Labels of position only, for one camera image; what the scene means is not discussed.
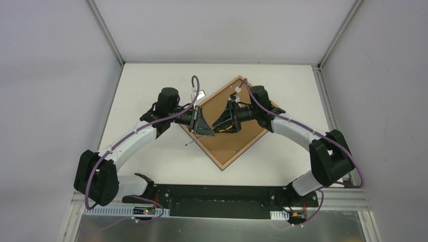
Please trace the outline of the blue wooden photo frame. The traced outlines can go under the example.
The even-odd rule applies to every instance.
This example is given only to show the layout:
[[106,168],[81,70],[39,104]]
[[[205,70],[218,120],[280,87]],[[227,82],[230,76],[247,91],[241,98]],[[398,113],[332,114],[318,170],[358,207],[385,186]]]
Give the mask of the blue wooden photo frame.
[[[203,108],[204,117],[210,125],[220,117],[226,107],[230,94],[235,91],[235,88],[242,84],[243,79],[242,76],[237,76],[198,104]],[[191,133],[184,125],[181,127],[195,140],[193,144],[198,145],[220,170],[225,170],[268,132],[260,127],[255,120],[244,122],[242,124],[242,130],[237,133],[221,133],[204,138],[200,135]]]

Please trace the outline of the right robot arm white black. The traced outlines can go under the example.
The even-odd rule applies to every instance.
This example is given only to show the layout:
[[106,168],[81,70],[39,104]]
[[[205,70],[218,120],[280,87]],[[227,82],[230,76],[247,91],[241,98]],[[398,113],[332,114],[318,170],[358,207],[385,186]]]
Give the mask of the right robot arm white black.
[[307,195],[322,187],[329,187],[355,165],[343,134],[338,130],[320,133],[273,106],[264,86],[249,89],[250,103],[240,105],[236,95],[231,94],[225,110],[212,124],[215,133],[237,133],[242,123],[255,120],[263,129],[282,135],[309,152],[310,171],[286,186],[284,198],[298,207],[306,201]]

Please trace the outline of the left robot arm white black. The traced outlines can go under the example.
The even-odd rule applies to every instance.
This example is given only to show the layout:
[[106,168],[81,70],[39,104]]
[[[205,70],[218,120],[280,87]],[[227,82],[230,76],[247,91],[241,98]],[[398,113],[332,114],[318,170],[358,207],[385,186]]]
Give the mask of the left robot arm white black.
[[142,174],[118,175],[120,168],[142,147],[155,141],[172,123],[184,125],[193,134],[214,136],[215,133],[205,121],[201,106],[179,105],[178,90],[163,88],[157,102],[143,114],[127,134],[113,144],[98,151],[84,151],[73,187],[85,196],[85,201],[106,206],[116,198],[134,195],[142,204],[153,200],[151,182]]

